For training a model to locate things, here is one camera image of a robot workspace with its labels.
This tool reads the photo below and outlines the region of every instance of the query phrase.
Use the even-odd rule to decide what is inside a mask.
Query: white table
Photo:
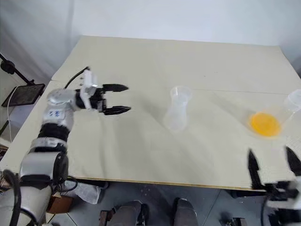
[[[301,157],[301,114],[277,138],[255,135],[253,112],[281,104],[301,80],[279,47],[83,36],[53,76],[24,123],[0,168],[18,172],[38,135],[46,95],[64,87],[89,65],[99,84],[130,90],[107,93],[124,114],[75,113],[68,139],[69,174],[77,178],[250,189],[248,148],[261,166],[263,182],[293,178],[284,145]],[[75,80],[71,89],[78,88]],[[162,124],[175,85],[192,89],[189,124],[172,133]]]

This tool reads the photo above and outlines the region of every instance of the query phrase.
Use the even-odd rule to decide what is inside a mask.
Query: person's leg
[[[178,200],[174,226],[198,226],[197,214],[186,199]]]
[[[121,206],[113,215],[108,226],[135,226],[139,213],[141,211],[141,202],[132,201]]]

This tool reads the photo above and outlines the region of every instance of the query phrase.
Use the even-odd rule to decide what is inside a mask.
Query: floor
[[[151,226],[169,226],[174,199],[183,197],[193,205],[200,226],[220,226],[226,217],[245,218],[248,226],[260,225],[262,196],[233,199],[225,190],[188,186],[111,182],[92,205],[75,199],[68,214],[55,215],[51,223],[60,226],[97,226],[101,210],[110,210],[127,201],[140,200],[150,208]]]

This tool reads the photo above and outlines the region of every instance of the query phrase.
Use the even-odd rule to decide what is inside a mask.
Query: white wall
[[[301,70],[300,0],[0,0],[0,22],[0,51],[42,82],[81,34],[280,45]]]

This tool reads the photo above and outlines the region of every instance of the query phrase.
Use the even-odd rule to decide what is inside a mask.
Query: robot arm
[[[265,204],[275,209],[275,214],[269,215],[271,226],[297,226],[301,225],[301,161],[289,147],[285,147],[288,165],[295,174],[294,181],[278,181],[274,184],[261,184],[258,174],[260,170],[257,159],[249,150],[249,173],[252,180],[252,188],[266,190],[266,202],[261,210],[261,220]]]
[[[73,127],[73,114],[81,109],[97,109],[105,115],[120,114],[130,107],[106,107],[104,94],[128,89],[118,84],[98,88],[91,71],[84,71],[81,89],[56,89],[48,94],[39,135],[32,141],[20,169],[21,213],[18,225],[39,225],[45,215],[51,194],[68,177],[67,139]],[[14,206],[13,189],[0,197],[1,225],[9,225]]]

